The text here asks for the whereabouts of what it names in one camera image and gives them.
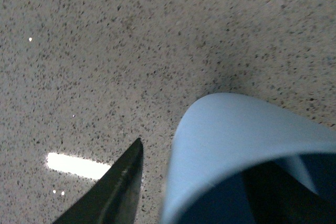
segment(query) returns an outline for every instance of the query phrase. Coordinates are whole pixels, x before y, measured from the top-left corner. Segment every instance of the curved plastic edge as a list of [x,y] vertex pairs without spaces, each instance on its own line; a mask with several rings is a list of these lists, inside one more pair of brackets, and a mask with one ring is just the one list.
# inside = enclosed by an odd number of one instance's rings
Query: curved plastic edge
[[336,153],[336,132],[265,101],[207,95],[178,125],[161,224],[173,224],[219,181],[259,163],[298,154]]

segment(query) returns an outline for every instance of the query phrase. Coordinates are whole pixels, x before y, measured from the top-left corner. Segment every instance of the terrazzo floor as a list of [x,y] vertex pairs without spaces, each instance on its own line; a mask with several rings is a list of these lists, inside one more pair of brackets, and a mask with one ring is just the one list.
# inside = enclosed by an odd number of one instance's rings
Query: terrazzo floor
[[235,92],[336,130],[336,0],[0,0],[0,223],[52,223],[144,144],[135,223],[157,223],[179,120]]

